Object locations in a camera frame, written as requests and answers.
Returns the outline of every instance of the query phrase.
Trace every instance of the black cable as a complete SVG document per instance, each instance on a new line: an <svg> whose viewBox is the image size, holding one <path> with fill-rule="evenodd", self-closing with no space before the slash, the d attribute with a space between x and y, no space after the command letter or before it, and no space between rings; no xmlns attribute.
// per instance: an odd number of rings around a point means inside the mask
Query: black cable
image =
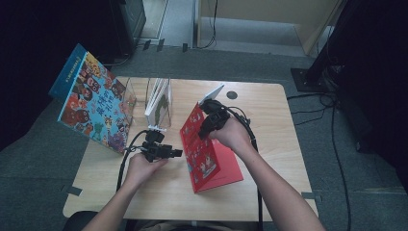
<svg viewBox="0 0 408 231"><path fill-rule="evenodd" d="M150 78L147 80L146 97L145 97L145 100L144 100L144 109L147 109L147 103L148 103L147 102L147 92L149 91L149 85L150 85Z"/></svg>
<svg viewBox="0 0 408 231"><path fill-rule="evenodd" d="M137 146L134 146L133 143L136 141L136 139L137 139L141 134L147 133L147 132L148 132L148 130L143 130L143 131L137 133L137 134L135 135L135 137L132 139L132 141L130 142L129 146L126 147L126 153L125 153L125 155L124 155L124 157L123 157L122 164L120 165L119 175L118 175L118 177L117 177L116 191L118 191L118 190L120 189L120 187L122 186L123 170L125 169L126 160L128 159L129 154L130 154L131 152L135 151L136 148L138 148Z"/></svg>
<svg viewBox="0 0 408 231"><path fill-rule="evenodd" d="M197 47L198 49L206 49L213 45L214 41L216 41L216 19L217 19L217 8L218 8L218 0L216 0L216 6L214 8L214 20L213 20L213 36L211 37L210 41L208 42L207 45L202 46L202 47Z"/></svg>
<svg viewBox="0 0 408 231"><path fill-rule="evenodd" d="M325 110L334 107L336 99L333 98L334 96L329 95L327 93L300 94L300 95L288 97L288 100L294 99L294 98L310 97L310 96L315 96L315 95L319 95L319 102L320 102L321 105L324 106L324 108L318 109L318 110L313 110L313 111L298 111L298 112L291 113L291 115L322 112L321 115L319 117L316 117L316 118L312 118L312 119L309 119L309 120L306 120L306 121L303 121L303 122L295 123L294 126L322 119L323 116L324 116ZM322 100L323 97L328 97L330 99L330 103L329 104L324 103L323 100Z"/></svg>
<svg viewBox="0 0 408 231"><path fill-rule="evenodd" d="M334 152L336 154L337 163L339 164L340 174L342 176L342 181L343 181L345 204L347 206L347 231L349 231L349 230L351 230L350 201L349 201L349 198L348 198L348 188L347 188L347 183L345 182L343 165L342 165L342 162L340 162L339 152L337 151L337 146L336 146L336 142L335 142L335 139L334 139L334 114L335 114L335 112L336 112L336 107L333 107L332 123L331 123L331 135L332 135L332 143L333 143Z"/></svg>
<svg viewBox="0 0 408 231"><path fill-rule="evenodd" d="M259 153L255 135L252 132L251 128L249 127L249 120L246 117L243 110L241 110L238 107L225 107L223 104L215 100L206 101L206 103L212 103L212 104L218 105L222 110L226 110L230 114L232 114L240 122L240 124L242 124L242 126L245 128L246 132L249 135L253 148L256 150L256 152ZM243 116L240 116L236 112L231 110L232 108L240 110ZM262 195L261 195L261 192L259 191L259 188L257 188L257 196L258 196L258 231L263 231L264 230L263 204L262 204Z"/></svg>
<svg viewBox="0 0 408 231"><path fill-rule="evenodd" d="M323 113L324 113L324 111L325 111L326 109L328 109L328 108L333 108L332 121L331 121L331 137L332 137L333 149L334 149L334 152L335 152L335 155L336 155L337 163L338 163L338 165L339 165L340 174L341 174L341 176L342 176L342 182L343 182L343 186L344 186L344 197L345 197L345 204L346 204L346 207L347 207L347 229L346 229L346 230L349 231L349 230L351 230L351 210L350 210L350 201L349 201L349 197L348 197L348 188L347 188L347 183L346 183L345 177L344 177L343 165L342 165L342 163L341 163L341 161L340 161L340 158L339 158L339 152L338 152L338 150L337 150L337 145L336 145L335 137L334 137L334 119L335 119L334 115L335 115L335 112L336 112L336 103L337 103L337 100L336 100L335 98L333 98L333 97L334 97L333 95L321 94L321 93L300 94L300 95L288 97L288 100L294 99L294 98L309 97L309 96L314 96L314 95L321 95L321 97L319 98L319 101L320 101L320 104L322 104L322 105L324 106L324 109L322 109L322 110L323 110ZM322 101L322 97L323 97L323 96L329 97L329 98L331 99L331 101L330 101L331 103L330 103L330 104L325 104L325 103ZM303 124L303 123L306 123L306 122L310 122L310 121L313 121L313 120L317 120L317 119L319 119L319 118L311 119L311 120L302 122L302 123L300 123L300 124Z"/></svg>

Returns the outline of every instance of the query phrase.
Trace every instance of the red cover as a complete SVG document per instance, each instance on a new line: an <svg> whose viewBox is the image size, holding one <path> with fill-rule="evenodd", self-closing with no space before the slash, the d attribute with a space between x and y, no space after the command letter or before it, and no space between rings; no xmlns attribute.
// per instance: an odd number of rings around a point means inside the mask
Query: red cover
<svg viewBox="0 0 408 231"><path fill-rule="evenodd" d="M186 123L180 130L195 193L230 184L243 179L234 152L219 141L209 138L203 141L198 131L204 121L204 114L195 105Z"/></svg>

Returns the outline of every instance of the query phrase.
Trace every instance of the white book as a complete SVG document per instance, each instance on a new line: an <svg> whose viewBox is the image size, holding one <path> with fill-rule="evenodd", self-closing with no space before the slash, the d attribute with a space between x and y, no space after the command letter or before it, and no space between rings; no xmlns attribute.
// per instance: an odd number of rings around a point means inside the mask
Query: white book
<svg viewBox="0 0 408 231"><path fill-rule="evenodd" d="M152 91L152 96L147 104L144 115L148 126L160 127L166 116L170 116L171 87L169 79L158 79L157 86Z"/></svg>

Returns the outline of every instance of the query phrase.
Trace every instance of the wrist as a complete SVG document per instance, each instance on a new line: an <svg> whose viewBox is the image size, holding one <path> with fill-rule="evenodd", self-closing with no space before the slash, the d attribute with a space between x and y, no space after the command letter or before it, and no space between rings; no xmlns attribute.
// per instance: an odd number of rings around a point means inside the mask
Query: wrist
<svg viewBox="0 0 408 231"><path fill-rule="evenodd" d="M139 188L140 188L140 184L130 184L130 183L127 183L126 181L123 182L122 187L120 187L121 190L123 189L125 192L130 193L130 194L135 194Z"/></svg>

